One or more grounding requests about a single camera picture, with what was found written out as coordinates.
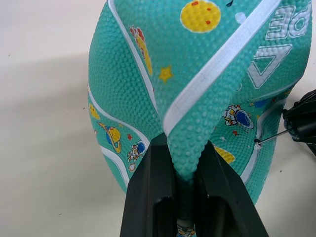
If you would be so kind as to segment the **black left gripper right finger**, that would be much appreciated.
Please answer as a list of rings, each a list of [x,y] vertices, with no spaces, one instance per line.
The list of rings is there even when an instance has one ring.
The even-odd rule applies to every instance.
[[[266,237],[268,233],[240,176],[208,142],[195,171],[198,237]]]

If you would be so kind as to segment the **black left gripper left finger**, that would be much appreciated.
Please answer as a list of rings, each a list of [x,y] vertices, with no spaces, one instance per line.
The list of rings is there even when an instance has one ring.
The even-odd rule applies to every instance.
[[[165,134],[150,145],[128,183],[121,237],[177,235],[175,169]]]

